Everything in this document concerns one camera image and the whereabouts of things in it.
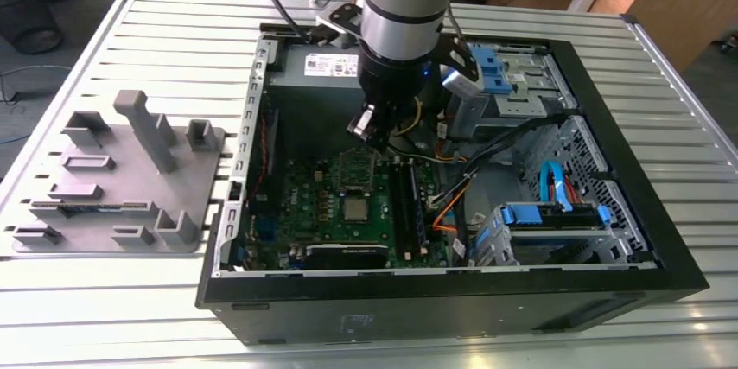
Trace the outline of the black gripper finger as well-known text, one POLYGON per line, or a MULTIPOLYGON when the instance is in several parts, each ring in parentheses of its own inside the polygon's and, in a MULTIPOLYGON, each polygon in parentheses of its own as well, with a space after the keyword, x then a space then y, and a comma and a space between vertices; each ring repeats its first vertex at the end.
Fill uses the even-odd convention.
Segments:
POLYGON ((414 101, 388 108, 378 127, 378 151, 385 151, 390 139, 414 123, 414 101))
POLYGON ((377 132, 378 109, 365 102, 357 116, 347 126, 347 132, 363 143, 372 144, 377 132))

